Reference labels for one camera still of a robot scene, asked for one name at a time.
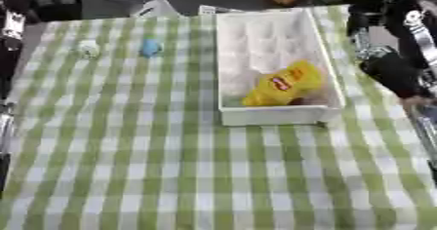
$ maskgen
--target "lay's chip bag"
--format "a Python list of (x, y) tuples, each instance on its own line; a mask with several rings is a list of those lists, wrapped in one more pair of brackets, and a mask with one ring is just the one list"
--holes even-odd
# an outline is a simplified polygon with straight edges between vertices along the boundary
[(286, 69), (262, 76), (258, 85), (243, 99), (243, 105), (287, 105), (322, 86), (322, 73), (308, 61), (300, 60)]

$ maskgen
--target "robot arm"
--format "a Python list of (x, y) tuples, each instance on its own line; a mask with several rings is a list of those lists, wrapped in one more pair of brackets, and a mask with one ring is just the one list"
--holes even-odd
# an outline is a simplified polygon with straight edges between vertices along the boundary
[[(417, 0), (385, 0), (377, 19), (358, 6), (352, 6), (349, 13), (347, 35), (361, 70), (401, 99), (416, 101), (410, 116), (429, 155), (437, 185), (436, 17)], [(398, 38), (400, 53), (371, 44), (369, 27), (378, 24)]]
[(0, 0), (0, 198), (9, 169), (9, 144), (14, 133), (14, 105), (5, 103), (22, 49), (25, 14), (32, 0)]

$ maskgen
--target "white container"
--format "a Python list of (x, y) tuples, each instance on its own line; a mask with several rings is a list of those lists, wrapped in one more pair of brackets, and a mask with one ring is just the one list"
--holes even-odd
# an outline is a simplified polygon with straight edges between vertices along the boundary
[[(227, 80), (222, 80), (219, 75), (218, 109), (224, 125), (317, 124), (319, 122), (328, 123), (340, 115), (342, 108), (345, 106), (344, 96), (339, 87), (330, 58), (323, 45), (314, 17), (308, 9), (291, 9), (289, 12), (274, 11), (217, 15), (218, 73), (222, 69), (220, 66), (225, 65), (228, 61), (230, 50), (226, 45), (229, 44), (229, 34), (235, 33), (227, 29), (232, 28), (232, 25), (229, 25), (230, 23), (238, 24), (239, 27), (241, 24), (245, 24), (246, 35), (238, 36), (248, 38), (250, 43), (248, 44), (249, 49), (247, 53), (251, 56), (250, 59), (254, 59), (253, 55), (259, 54), (257, 49), (253, 47), (254, 42), (266, 39), (269, 41), (273, 40), (276, 42), (276, 51), (272, 54), (278, 56), (280, 68), (287, 67), (293, 60), (305, 58), (324, 73), (326, 82), (323, 91), (318, 93), (319, 96), (308, 100), (315, 104), (238, 107), (225, 104), (225, 100), (235, 100), (235, 97), (226, 93), (226, 89), (232, 84), (229, 84)], [(288, 49), (289, 47), (286, 43), (292, 41), (298, 42), (296, 44), (298, 49)], [(290, 62), (284, 59), (288, 56), (290, 56)]]

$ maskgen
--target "table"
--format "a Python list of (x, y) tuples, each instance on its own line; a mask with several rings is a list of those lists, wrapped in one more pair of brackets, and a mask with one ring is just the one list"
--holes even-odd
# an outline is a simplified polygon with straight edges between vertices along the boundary
[[(313, 9), (348, 106), (328, 128), (219, 124), (213, 17), (51, 22), (12, 93), (0, 229), (431, 229), (437, 193), (396, 98)], [(139, 57), (144, 37), (163, 42)], [(80, 59), (77, 42), (102, 54)]]

